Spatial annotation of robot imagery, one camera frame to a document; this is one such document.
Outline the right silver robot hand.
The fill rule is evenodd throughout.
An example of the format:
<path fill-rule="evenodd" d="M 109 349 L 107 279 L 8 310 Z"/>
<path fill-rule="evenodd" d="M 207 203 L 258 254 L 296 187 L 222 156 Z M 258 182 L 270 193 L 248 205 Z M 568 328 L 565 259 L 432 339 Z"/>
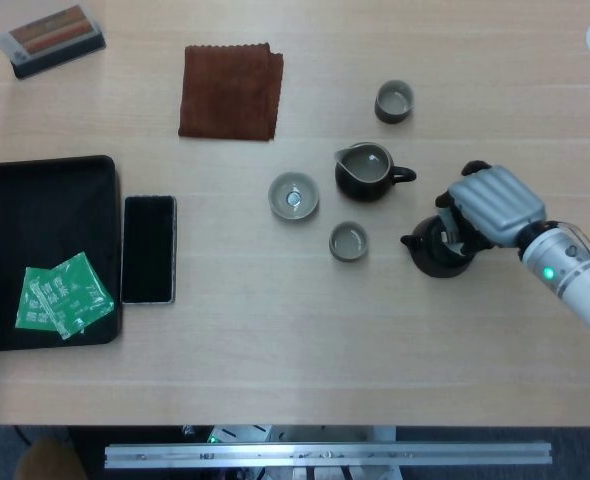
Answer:
<path fill-rule="evenodd" d="M 547 220 L 543 200 L 501 165 L 471 161 L 462 178 L 436 198 L 442 242 L 470 257 L 499 248 L 515 248 L 522 230 Z"/>

